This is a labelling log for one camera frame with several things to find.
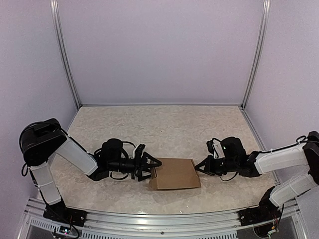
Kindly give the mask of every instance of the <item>white wall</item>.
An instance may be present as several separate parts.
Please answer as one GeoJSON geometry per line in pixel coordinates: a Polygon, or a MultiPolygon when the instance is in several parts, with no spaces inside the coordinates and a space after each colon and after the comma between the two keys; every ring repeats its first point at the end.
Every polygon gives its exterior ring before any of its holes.
{"type": "MultiPolygon", "coordinates": [[[[272,1],[247,112],[268,149],[319,131],[319,1],[272,1]]],[[[280,170],[285,181],[300,167],[280,170]]],[[[311,239],[319,237],[319,188],[298,198],[311,239]]]]}
{"type": "Polygon", "coordinates": [[[31,177],[21,176],[19,135],[29,123],[52,117],[67,128],[76,109],[49,1],[0,1],[0,29],[0,237],[12,239],[35,193],[31,177]]]}
{"type": "Polygon", "coordinates": [[[83,104],[240,104],[262,0],[68,0],[59,11],[83,104]]]}

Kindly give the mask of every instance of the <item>vertical metal post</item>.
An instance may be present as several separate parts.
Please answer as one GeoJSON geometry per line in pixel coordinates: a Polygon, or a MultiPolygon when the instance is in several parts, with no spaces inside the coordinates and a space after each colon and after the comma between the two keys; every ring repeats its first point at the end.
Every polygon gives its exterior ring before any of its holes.
{"type": "Polygon", "coordinates": [[[75,106],[77,109],[80,109],[81,107],[81,101],[79,98],[79,94],[76,90],[75,83],[72,77],[71,69],[69,60],[66,54],[65,44],[63,41],[63,34],[62,34],[62,28],[61,28],[61,22],[60,22],[60,15],[59,15],[59,7],[57,0],[50,0],[51,4],[51,12],[53,17],[53,23],[55,28],[55,33],[57,36],[57,42],[60,49],[61,59],[63,63],[63,67],[66,74],[66,79],[68,81],[69,87],[71,89],[72,97],[75,103],[75,106]]]}
{"type": "Polygon", "coordinates": [[[249,80],[248,80],[248,84],[246,87],[246,91],[245,91],[245,95],[244,95],[244,99],[243,99],[243,103],[242,103],[242,108],[244,110],[246,109],[251,91],[253,89],[253,84],[254,84],[254,81],[256,78],[256,73],[258,70],[258,65],[259,65],[261,54],[262,54],[264,40],[265,40],[265,36],[266,36],[269,10],[270,10],[270,0],[264,0],[263,15],[262,15],[260,29],[259,29],[259,35],[258,35],[258,41],[257,41],[253,66],[252,66],[251,71],[250,71],[249,80]]]}

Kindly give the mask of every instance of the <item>brown box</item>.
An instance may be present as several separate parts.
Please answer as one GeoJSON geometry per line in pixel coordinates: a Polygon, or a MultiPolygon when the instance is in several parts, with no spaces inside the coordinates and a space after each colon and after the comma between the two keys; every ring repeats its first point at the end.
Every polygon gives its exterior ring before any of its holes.
{"type": "Polygon", "coordinates": [[[200,179],[189,158],[157,158],[160,167],[152,168],[150,186],[154,190],[200,188],[200,179]]]}

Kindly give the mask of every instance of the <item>marble-patterned table surface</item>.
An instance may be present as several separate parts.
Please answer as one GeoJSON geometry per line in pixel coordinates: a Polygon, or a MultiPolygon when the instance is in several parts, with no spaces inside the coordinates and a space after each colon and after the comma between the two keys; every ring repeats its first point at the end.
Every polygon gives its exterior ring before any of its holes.
{"type": "MultiPolygon", "coordinates": [[[[258,150],[237,107],[82,107],[69,133],[91,153],[115,137],[146,144],[145,151],[154,157],[193,158],[195,163],[209,154],[206,141],[213,137],[236,136],[247,153],[258,150]]],[[[125,149],[132,153],[129,145],[125,149]]],[[[106,178],[94,182],[59,156],[53,160],[51,170],[66,205],[117,213],[189,214],[248,207],[258,204],[274,185],[271,174],[257,178],[237,176],[223,182],[219,177],[200,173],[201,188],[153,191],[148,180],[106,178]]],[[[232,176],[229,173],[223,178],[232,176]]]]}

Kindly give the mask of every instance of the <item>robotic arm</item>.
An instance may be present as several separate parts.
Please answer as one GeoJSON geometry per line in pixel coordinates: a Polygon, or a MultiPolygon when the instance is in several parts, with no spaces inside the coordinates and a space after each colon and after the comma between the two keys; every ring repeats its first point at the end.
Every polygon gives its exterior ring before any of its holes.
{"type": "MultiPolygon", "coordinates": [[[[207,142],[208,151],[216,154],[213,141],[207,142]]],[[[278,169],[307,165],[307,169],[287,182],[267,190],[258,207],[241,210],[242,226],[272,220],[274,216],[278,218],[279,206],[319,185],[319,133],[316,131],[310,132],[308,137],[298,138],[293,145],[271,151],[254,151],[249,155],[238,138],[226,138],[220,145],[225,157],[209,155],[196,165],[197,171],[218,176],[236,172],[243,177],[258,177],[278,169]]]]}
{"type": "Polygon", "coordinates": [[[103,143],[94,155],[90,154],[61,128],[56,119],[28,125],[22,131],[19,143],[25,166],[30,170],[33,183],[46,203],[43,216],[81,227],[87,213],[65,206],[47,163],[50,156],[54,153],[60,155],[94,181],[109,177],[110,172],[112,177],[113,171],[126,174],[124,178],[131,174],[132,179],[137,177],[138,181],[142,181],[151,176],[151,168],[161,166],[159,160],[143,152],[144,144],[136,147],[133,158],[129,158],[123,149],[124,142],[115,138],[103,143]]]}

